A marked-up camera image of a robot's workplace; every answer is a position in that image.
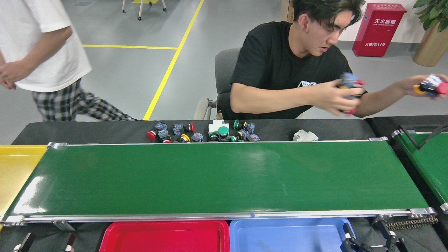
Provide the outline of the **person's right hand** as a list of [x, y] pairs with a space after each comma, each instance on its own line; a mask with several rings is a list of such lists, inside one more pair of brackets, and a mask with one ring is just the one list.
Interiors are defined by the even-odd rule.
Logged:
[[335, 115], [354, 113], [365, 93], [362, 85], [346, 86], [342, 80], [320, 83], [310, 88], [308, 104]]

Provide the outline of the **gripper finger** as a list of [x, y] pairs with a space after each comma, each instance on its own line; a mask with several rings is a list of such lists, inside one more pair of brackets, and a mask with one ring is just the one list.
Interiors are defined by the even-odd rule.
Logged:
[[36, 235], [34, 233], [27, 233], [26, 236], [24, 237], [23, 241], [16, 245], [13, 249], [14, 252], [28, 252], [29, 249], [31, 248], [33, 242], [36, 239]]
[[63, 252], [75, 252], [74, 248], [74, 241], [76, 239], [76, 236], [73, 233], [68, 234], [68, 240], [66, 241], [66, 244], [62, 246]]
[[345, 240], [341, 244], [342, 252], [372, 252], [373, 248], [370, 246], [359, 242], [350, 227], [349, 223], [344, 223], [343, 230], [345, 232]]
[[397, 237], [394, 231], [390, 231], [386, 224], [380, 224], [380, 231], [383, 237], [386, 239], [385, 251], [386, 252], [408, 252], [408, 248], [405, 239]]

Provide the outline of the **person's left hand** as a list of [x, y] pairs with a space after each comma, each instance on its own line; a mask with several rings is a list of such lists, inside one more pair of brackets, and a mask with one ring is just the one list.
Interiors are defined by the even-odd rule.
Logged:
[[402, 88], [402, 91], [405, 95], [416, 96], [416, 97], [428, 97], [432, 100], [445, 99], [447, 97], [447, 85], [445, 88], [446, 93], [438, 94], [436, 96], [429, 95], [427, 93], [423, 93], [422, 91], [416, 92], [416, 85], [420, 85], [423, 81], [425, 81], [429, 76], [437, 76], [440, 78], [442, 82], [447, 82], [448, 78], [443, 74], [429, 74], [429, 75], [416, 75], [404, 80], [399, 81], [399, 87]]
[[16, 89], [16, 82], [27, 77], [34, 69], [25, 60], [5, 63], [0, 67], [0, 84], [8, 90]]

